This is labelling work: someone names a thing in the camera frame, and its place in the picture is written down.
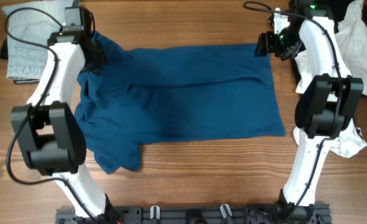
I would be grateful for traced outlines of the dark blue polo shirt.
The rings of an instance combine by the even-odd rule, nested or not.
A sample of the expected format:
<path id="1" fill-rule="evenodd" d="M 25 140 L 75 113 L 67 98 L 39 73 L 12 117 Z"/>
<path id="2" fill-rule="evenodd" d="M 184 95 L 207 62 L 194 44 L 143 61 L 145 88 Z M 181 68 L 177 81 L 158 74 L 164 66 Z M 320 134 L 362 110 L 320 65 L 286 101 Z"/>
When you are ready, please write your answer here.
<path id="1" fill-rule="evenodd" d="M 124 50 L 93 39 L 107 61 L 78 76 L 75 118 L 107 174 L 139 170 L 143 144 L 286 133 L 270 60 L 255 44 Z"/>

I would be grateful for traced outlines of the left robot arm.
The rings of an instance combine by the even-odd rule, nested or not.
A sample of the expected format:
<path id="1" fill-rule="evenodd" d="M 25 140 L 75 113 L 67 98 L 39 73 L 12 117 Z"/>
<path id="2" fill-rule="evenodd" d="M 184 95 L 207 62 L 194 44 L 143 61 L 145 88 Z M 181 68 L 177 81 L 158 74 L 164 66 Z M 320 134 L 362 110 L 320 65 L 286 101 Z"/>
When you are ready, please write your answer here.
<path id="1" fill-rule="evenodd" d="M 11 154 L 18 143 L 26 166 L 54 181 L 74 206 L 78 223 L 108 223 L 111 205 L 85 165 L 86 142 L 70 109 L 79 73 L 105 61 L 102 49 L 91 39 L 95 34 L 93 14 L 82 6 L 65 8 L 65 23 L 43 46 L 48 58 L 40 82 L 26 105 L 11 111 L 14 135 L 7 150 L 6 168 L 11 179 Z"/>

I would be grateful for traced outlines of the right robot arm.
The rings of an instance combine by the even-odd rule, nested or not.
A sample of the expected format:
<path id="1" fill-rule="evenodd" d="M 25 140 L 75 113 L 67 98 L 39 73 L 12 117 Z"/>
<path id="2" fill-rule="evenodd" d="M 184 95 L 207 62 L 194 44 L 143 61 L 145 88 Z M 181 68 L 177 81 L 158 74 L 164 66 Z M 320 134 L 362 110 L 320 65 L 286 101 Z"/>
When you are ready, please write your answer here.
<path id="1" fill-rule="evenodd" d="M 295 108 L 298 150 L 271 213 L 281 222 L 305 222 L 315 209 L 315 188 L 327 154 L 350 128 L 364 84 L 342 60 L 328 6 L 290 1 L 288 11 L 265 4 L 258 10 L 271 14 L 274 29 L 259 36 L 257 56 L 274 53 L 287 60 L 304 48 L 309 57 L 312 80 Z"/>

